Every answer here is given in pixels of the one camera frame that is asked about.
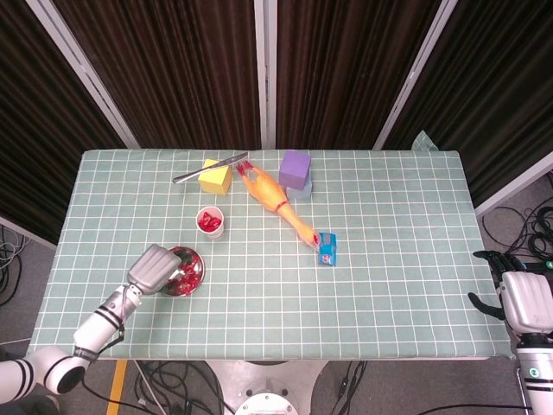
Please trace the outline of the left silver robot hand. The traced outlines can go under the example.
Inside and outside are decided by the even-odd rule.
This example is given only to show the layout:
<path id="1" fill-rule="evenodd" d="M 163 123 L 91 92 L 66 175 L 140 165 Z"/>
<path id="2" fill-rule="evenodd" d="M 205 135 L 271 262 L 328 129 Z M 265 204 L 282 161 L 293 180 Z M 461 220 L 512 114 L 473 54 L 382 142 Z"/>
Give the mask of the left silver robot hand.
<path id="1" fill-rule="evenodd" d="M 182 246 L 168 249 L 152 244 L 129 269 L 127 281 L 143 295 L 154 295 L 180 272 L 183 255 Z"/>

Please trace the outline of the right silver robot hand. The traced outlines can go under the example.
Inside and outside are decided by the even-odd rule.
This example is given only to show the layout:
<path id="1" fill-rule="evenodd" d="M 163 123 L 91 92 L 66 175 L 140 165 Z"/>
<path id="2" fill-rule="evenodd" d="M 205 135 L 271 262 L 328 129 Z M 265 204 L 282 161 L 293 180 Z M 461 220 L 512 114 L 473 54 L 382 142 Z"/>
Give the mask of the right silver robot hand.
<path id="1" fill-rule="evenodd" d="M 518 335 L 552 333 L 552 291 L 541 273 L 546 265 L 527 264 L 511 254 L 477 251 L 473 255 L 484 259 L 498 277 L 496 292 L 501 303 L 483 303 L 470 292 L 470 303 L 481 313 L 505 321 Z"/>

